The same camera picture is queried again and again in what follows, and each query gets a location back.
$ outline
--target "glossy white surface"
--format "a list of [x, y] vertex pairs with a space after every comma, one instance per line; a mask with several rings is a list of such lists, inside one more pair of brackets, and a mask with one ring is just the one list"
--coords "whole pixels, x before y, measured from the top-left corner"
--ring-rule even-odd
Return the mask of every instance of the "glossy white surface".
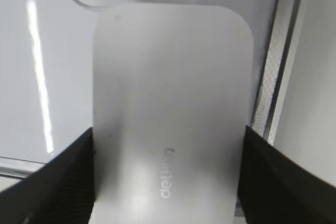
[[[242, 15], [253, 31], [255, 92], [274, 0], [219, 2]], [[0, 3], [0, 156], [45, 163], [92, 126], [91, 45], [98, 14], [71, 0]], [[38, 29], [29, 30], [28, 3], [32, 14], [36, 8]]]
[[92, 126], [97, 14], [71, 0], [0, 3], [0, 156], [46, 163]]
[[96, 221], [232, 224], [253, 37], [218, 6], [127, 4], [94, 37]]

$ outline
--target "white cable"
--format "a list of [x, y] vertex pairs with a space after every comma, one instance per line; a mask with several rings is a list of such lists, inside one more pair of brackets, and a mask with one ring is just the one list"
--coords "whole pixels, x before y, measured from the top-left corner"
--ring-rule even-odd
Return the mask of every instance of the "white cable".
[[80, 0], [72, 0], [74, 1], [77, 5], [85, 8], [86, 10], [90, 10], [92, 12], [102, 12], [104, 10], [108, 10], [110, 9], [109, 6], [94, 6], [94, 5], [87, 5], [85, 3], [83, 3], [82, 1]]

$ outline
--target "white panel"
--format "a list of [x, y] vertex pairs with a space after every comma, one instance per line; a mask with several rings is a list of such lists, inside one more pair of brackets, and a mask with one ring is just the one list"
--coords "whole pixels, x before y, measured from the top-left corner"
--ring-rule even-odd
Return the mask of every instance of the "white panel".
[[0, 156], [46, 163], [92, 126], [96, 14], [71, 0], [0, 3]]
[[233, 222], [253, 38], [232, 10], [128, 4], [94, 39], [97, 223]]
[[309, 0], [275, 147], [336, 186], [336, 0]]
[[[202, 1], [213, 4], [213, 0]], [[274, 0], [215, 1], [240, 13], [252, 28], [256, 87]], [[28, 0], [0, 2], [0, 156], [46, 163], [92, 126], [91, 44], [96, 13], [71, 0], [32, 0], [30, 10], [36, 14], [38, 30], [29, 30]], [[34, 43], [40, 45], [35, 56]], [[47, 142], [53, 143], [50, 153]]]

